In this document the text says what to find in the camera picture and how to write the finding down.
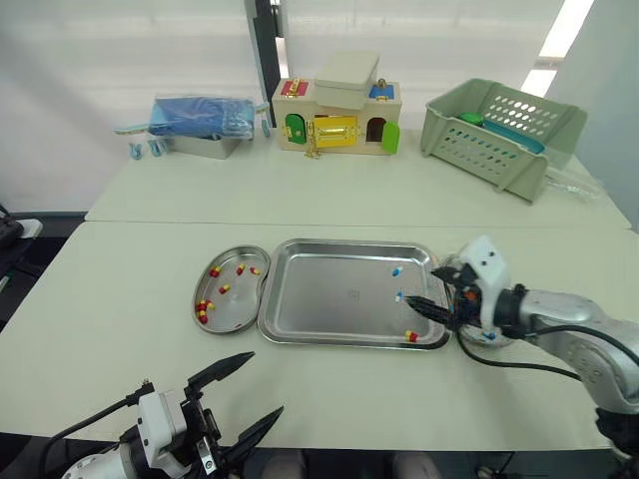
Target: white table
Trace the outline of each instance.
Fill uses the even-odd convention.
[[[273,138],[242,143],[226,160],[182,154],[131,161],[89,221],[393,227],[627,230],[612,201],[548,189],[535,205],[436,158],[418,131],[392,157],[284,152]],[[587,175],[573,160],[571,171]]]
[[[160,390],[242,351],[256,357],[205,390],[225,442],[281,404],[265,446],[547,450],[606,447],[581,384],[539,371],[473,363],[454,340],[437,351],[274,344],[256,328],[228,336],[191,318],[212,257],[295,237],[406,240],[440,255],[481,233],[530,287],[586,295],[637,317],[637,238],[565,229],[276,227],[87,223],[80,226],[0,334],[0,430],[51,435],[120,399],[148,377]],[[560,364],[517,343],[482,354]],[[127,409],[76,437],[115,439]]]

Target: wooden toy house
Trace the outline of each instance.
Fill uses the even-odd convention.
[[[399,85],[376,77],[378,55],[339,52],[312,80],[281,79],[273,95],[283,150],[392,155],[399,142]]]

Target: plastic basket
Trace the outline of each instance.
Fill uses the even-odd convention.
[[[457,119],[479,113],[545,146],[535,155],[519,144]],[[421,133],[425,156],[434,155],[534,202],[550,164],[564,168],[574,152],[586,112],[528,95],[498,82],[472,79],[426,106]]]

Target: stainless steel tray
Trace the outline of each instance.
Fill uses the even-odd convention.
[[[399,292],[421,294],[448,307],[434,265],[418,244],[291,239],[274,253],[258,326],[275,342],[440,347],[448,341],[443,325],[395,300]],[[408,342],[408,330],[417,342]]]
[[[267,252],[257,246],[237,246],[219,254],[202,273],[196,287],[191,306],[196,324],[205,331],[217,334],[237,332],[253,324],[258,316],[270,263]],[[237,268],[241,264],[245,268],[242,274],[238,274]],[[213,277],[210,271],[216,266],[220,272]],[[252,267],[256,267],[259,274],[251,272]],[[231,289],[220,293],[220,287],[226,284]],[[205,323],[198,319],[198,304],[201,301],[210,301],[215,306],[205,309]]]

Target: white wall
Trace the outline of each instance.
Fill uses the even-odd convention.
[[[547,98],[588,112],[576,154],[639,231],[639,1],[596,0]]]
[[[379,53],[399,82],[399,122],[421,129],[426,102],[478,77],[520,88],[562,0],[281,0],[292,76],[335,50]]]
[[[261,100],[243,2],[2,0],[0,202],[89,209],[162,93]]]

